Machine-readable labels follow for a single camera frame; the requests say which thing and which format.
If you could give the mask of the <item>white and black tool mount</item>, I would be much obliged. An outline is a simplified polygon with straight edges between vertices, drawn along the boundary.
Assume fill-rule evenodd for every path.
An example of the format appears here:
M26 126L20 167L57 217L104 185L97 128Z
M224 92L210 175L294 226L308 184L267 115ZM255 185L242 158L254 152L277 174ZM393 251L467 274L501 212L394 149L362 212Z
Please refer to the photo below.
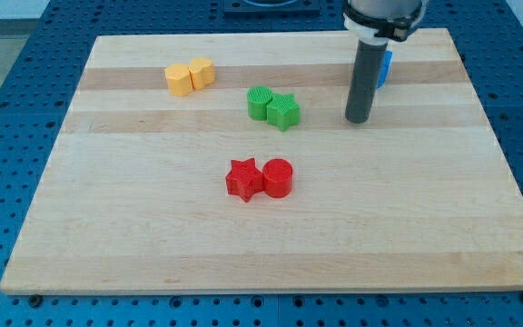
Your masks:
M406 41L419 28L427 7L427 0L342 1L344 26L369 45Z

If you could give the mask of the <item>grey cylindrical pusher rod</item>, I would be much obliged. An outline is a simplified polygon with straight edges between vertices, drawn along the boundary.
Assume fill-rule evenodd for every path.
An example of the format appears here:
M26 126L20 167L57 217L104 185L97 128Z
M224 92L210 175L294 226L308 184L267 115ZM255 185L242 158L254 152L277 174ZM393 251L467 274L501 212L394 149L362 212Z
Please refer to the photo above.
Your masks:
M387 43L358 43L345 109L345 117L351 123L363 124L370 117L386 49Z

